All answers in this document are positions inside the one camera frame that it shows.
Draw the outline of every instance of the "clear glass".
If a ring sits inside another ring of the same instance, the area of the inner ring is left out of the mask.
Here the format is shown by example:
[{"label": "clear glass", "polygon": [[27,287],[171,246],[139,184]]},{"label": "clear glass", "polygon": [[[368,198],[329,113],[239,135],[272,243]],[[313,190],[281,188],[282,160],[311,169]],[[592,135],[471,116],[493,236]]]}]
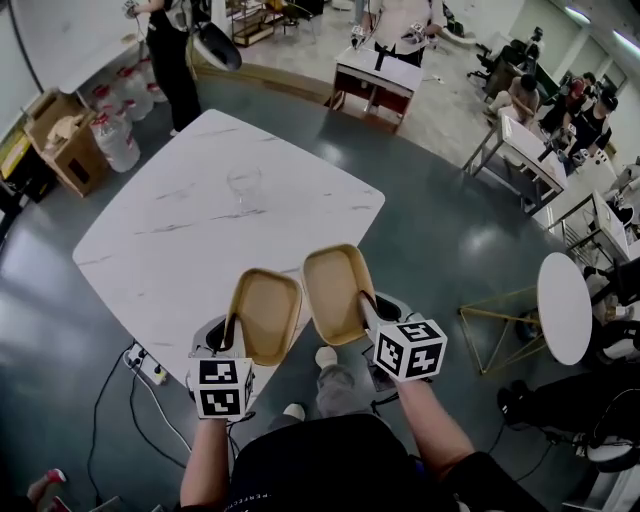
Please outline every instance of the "clear glass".
[{"label": "clear glass", "polygon": [[259,209],[261,182],[262,171],[255,165],[236,165],[227,175],[227,183],[238,200],[240,214]]}]

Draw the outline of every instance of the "round white table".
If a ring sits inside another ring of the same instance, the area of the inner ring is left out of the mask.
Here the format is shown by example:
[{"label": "round white table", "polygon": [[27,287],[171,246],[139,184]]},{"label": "round white table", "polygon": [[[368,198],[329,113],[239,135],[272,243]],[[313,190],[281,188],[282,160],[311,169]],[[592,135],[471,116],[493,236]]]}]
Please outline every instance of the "round white table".
[{"label": "round white table", "polygon": [[[497,312],[494,308],[486,309],[491,302],[514,298],[517,295],[532,292],[534,288],[539,318],[530,315],[513,316]],[[537,286],[461,306],[458,313],[462,318],[464,335],[478,363],[481,375],[521,361],[543,350],[545,346],[549,347],[551,354],[560,363],[573,365],[584,357],[591,339],[592,312],[587,283],[576,264],[559,252],[550,254],[542,262],[538,272]],[[480,358],[465,315],[489,317],[504,322],[500,339],[486,364]],[[535,336],[530,341],[504,358],[502,362],[494,364],[498,351],[507,337],[509,327],[522,326],[522,324],[537,327],[538,332],[534,330]]]},{"label": "round white table", "polygon": [[538,274],[538,312],[544,339],[553,356],[573,365],[591,338],[591,298],[580,269],[559,252],[542,262]]}]

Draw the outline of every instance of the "black cable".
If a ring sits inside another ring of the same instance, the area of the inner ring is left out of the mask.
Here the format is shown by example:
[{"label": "black cable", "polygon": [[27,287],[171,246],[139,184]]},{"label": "black cable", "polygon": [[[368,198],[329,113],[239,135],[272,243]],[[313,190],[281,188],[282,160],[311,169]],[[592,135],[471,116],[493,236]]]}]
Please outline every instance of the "black cable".
[{"label": "black cable", "polygon": [[89,457],[87,458],[87,474],[89,475],[89,480],[91,481],[91,485],[93,486],[93,489],[96,491],[97,507],[102,505],[102,498],[100,497],[100,490],[98,489],[98,486],[96,485],[96,482],[93,479],[93,474],[91,473],[91,460],[93,459],[93,452],[95,451],[95,448],[96,448],[96,437],[97,437],[96,419],[98,416],[98,405],[100,404],[100,400],[102,400],[102,395],[104,394],[104,390],[107,388],[107,384],[111,380],[113,373],[116,371],[116,368],[118,367],[118,363],[120,362],[120,359],[122,358],[122,356],[127,350],[131,350],[133,348],[134,344],[135,344],[135,341],[132,342],[131,345],[125,348],[122,352],[120,352],[120,354],[118,354],[118,357],[116,358],[116,362],[113,365],[113,368],[111,368],[109,375],[107,375],[107,378],[104,381],[104,384],[102,385],[102,389],[100,389],[100,393],[98,394],[98,398],[93,404],[93,426],[91,430],[91,449],[89,450]]},{"label": "black cable", "polygon": [[229,423],[227,425],[227,429],[228,429],[227,430],[227,437],[229,438],[229,445],[231,446],[231,455],[232,455],[234,461],[238,458],[238,455],[240,455],[240,447],[238,446],[238,443],[236,442],[236,440],[231,435],[231,431],[233,430],[233,427],[235,427],[238,423],[243,423],[245,421],[249,421],[255,415],[256,415],[255,411],[250,411],[241,420],[232,421],[231,423]]},{"label": "black cable", "polygon": [[395,402],[396,400],[398,400],[400,398],[400,395],[396,392],[393,393],[392,395],[389,395],[387,398],[383,399],[383,400],[379,400],[379,401],[372,401],[371,402],[371,410],[373,411],[373,414],[375,414],[376,416],[380,417],[380,413],[378,412],[378,406],[379,405],[386,405],[386,404],[390,404],[391,402]]},{"label": "black cable", "polygon": [[549,452],[551,451],[551,448],[553,448],[553,443],[549,443],[549,446],[547,446],[547,449],[544,451],[544,453],[542,454],[542,457],[540,458],[540,460],[538,461],[538,463],[533,467],[533,469],[531,471],[529,471],[528,473],[526,473],[525,475],[521,476],[520,478],[518,478],[516,480],[517,482],[520,482],[521,480],[524,480],[525,478],[533,475],[533,473],[536,471],[536,469],[538,469],[542,463],[544,462],[544,459],[547,458],[547,455],[549,455]]},{"label": "black cable", "polygon": [[16,13],[13,10],[13,0],[9,0],[9,17],[11,18],[11,26],[13,27],[13,33],[16,36],[16,41],[18,41],[18,47],[20,48],[20,53],[22,54],[22,58],[24,59],[25,64],[27,65],[27,69],[31,74],[31,78],[36,84],[38,91],[42,94],[44,93],[44,88],[40,83],[40,79],[38,75],[36,75],[36,70],[33,68],[33,64],[31,63],[31,59],[29,59],[29,55],[27,54],[27,49],[24,46],[24,41],[22,40],[22,35],[20,34],[20,29],[18,28],[18,22],[16,20]]},{"label": "black cable", "polygon": [[502,437],[502,433],[504,432],[504,427],[506,427],[506,426],[507,426],[507,422],[503,421],[502,422],[502,426],[500,427],[500,430],[498,431],[498,435],[496,436],[496,440],[491,445],[491,448],[489,448],[489,450],[487,451],[488,455],[491,455],[491,452],[493,450],[495,450],[496,446],[498,446],[498,442],[500,441],[500,438]]},{"label": "black cable", "polygon": [[135,411],[135,408],[133,407],[133,397],[136,391],[136,383],[138,382],[138,372],[140,371],[140,367],[141,365],[138,364],[136,371],[133,374],[133,382],[131,384],[131,393],[129,393],[129,409],[131,409],[131,417],[133,418],[133,424],[136,426],[136,430],[140,433],[140,435],[142,436],[142,439],[144,439],[147,442],[147,444],[151,446],[151,448],[153,448],[156,452],[162,455],[165,459],[173,462],[176,466],[179,466],[182,469],[186,469],[187,468],[186,465],[184,465],[179,460],[174,459],[171,455],[166,454],[160,448],[158,448],[155,444],[153,444],[149,440],[149,438],[144,434],[144,432],[140,428],[140,425],[138,425],[138,419],[136,418],[136,411]]}]

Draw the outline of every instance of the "gray floor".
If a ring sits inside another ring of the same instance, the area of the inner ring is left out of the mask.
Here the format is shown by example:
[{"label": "gray floor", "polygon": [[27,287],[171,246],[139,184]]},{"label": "gray floor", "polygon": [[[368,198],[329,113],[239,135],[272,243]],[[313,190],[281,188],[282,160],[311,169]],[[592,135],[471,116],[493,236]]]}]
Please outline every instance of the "gray floor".
[{"label": "gray floor", "polygon": [[[488,449],[501,424],[495,394],[523,378],[531,386],[578,371],[548,353],[480,378],[458,323],[464,303],[513,291],[535,282],[543,258],[559,247],[510,202],[510,195],[463,175],[452,164],[401,137],[371,129],[340,113],[279,93],[225,82],[202,85],[206,107],[255,124],[361,178],[386,196],[386,203],[361,249],[377,289],[402,298],[434,318],[449,336],[442,373],[434,389],[471,436]],[[136,129],[148,159],[168,140],[165,108]],[[215,169],[215,155],[211,159]],[[0,449],[11,489],[57,466],[70,477],[62,494],[75,510],[93,505],[86,472],[92,406],[117,354],[130,336],[101,303],[71,261],[71,251],[100,211],[133,173],[112,176],[97,193],[80,200],[62,188],[19,218],[0,259]],[[185,301],[177,298],[176,304]],[[473,324],[485,346],[497,328]],[[308,326],[254,406],[256,417],[238,425],[244,445],[292,401],[313,403],[320,338]],[[381,399],[360,352],[365,342],[339,350],[356,372],[366,401]],[[132,374],[119,365],[98,415],[94,474],[104,497],[122,496],[132,510],[173,506],[181,470],[160,458],[134,430],[128,409]],[[148,436],[174,457],[186,453],[166,428],[151,398],[138,388],[136,409]],[[195,407],[171,381],[158,390],[168,416],[191,441]],[[415,451],[397,402],[381,407],[396,435]],[[546,447],[533,429],[507,431],[494,452],[505,470],[526,473]],[[587,464],[567,446],[554,448],[541,468],[523,482],[550,510],[584,475]]]}]

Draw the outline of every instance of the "metal stand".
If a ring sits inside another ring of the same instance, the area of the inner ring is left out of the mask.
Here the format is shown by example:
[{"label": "metal stand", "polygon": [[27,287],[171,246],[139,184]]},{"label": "metal stand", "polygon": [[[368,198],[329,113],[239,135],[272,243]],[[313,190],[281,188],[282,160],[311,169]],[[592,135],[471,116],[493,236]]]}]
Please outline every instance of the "metal stand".
[{"label": "metal stand", "polygon": [[[547,346],[547,344],[544,340],[543,334],[539,334],[533,340],[525,344],[522,348],[518,349],[513,354],[503,359],[500,363],[496,364],[495,362],[496,356],[500,350],[500,347],[502,346],[502,342],[505,339],[507,331],[509,330],[509,326],[511,326],[512,324],[515,325],[517,322],[540,326],[541,325],[540,321],[529,319],[529,318],[518,318],[511,315],[496,313],[494,311],[487,311],[485,309],[478,309],[475,306],[478,306],[480,304],[486,304],[492,301],[497,301],[500,299],[515,297],[516,295],[524,294],[535,289],[536,287],[533,286],[530,288],[525,288],[524,290],[519,290],[517,292],[498,295],[496,297],[491,297],[490,299],[485,299],[479,302],[474,302],[473,304],[467,304],[465,306],[461,306],[460,309],[458,309],[458,313],[462,318],[462,330],[464,332],[464,337],[467,340],[467,344],[469,345],[469,350],[471,351],[471,354],[475,357],[475,361],[478,365],[478,371],[480,372],[480,375],[486,375],[491,372],[496,372],[506,368],[509,365],[512,365],[513,363],[522,361],[523,359],[535,354],[536,352],[540,352],[541,350],[543,350]],[[473,342],[473,338],[471,337],[471,329],[469,328],[469,324],[467,322],[467,319],[465,318],[465,315],[475,315],[475,316],[495,318],[498,320],[502,320],[504,322],[504,328],[502,329],[502,334],[500,335],[500,338],[498,339],[498,343],[496,344],[496,347],[493,349],[493,352],[491,353],[491,356],[489,357],[489,361],[487,362],[486,365],[484,365],[482,363],[482,360],[480,359],[480,354],[478,353],[478,349],[475,343]]]}]

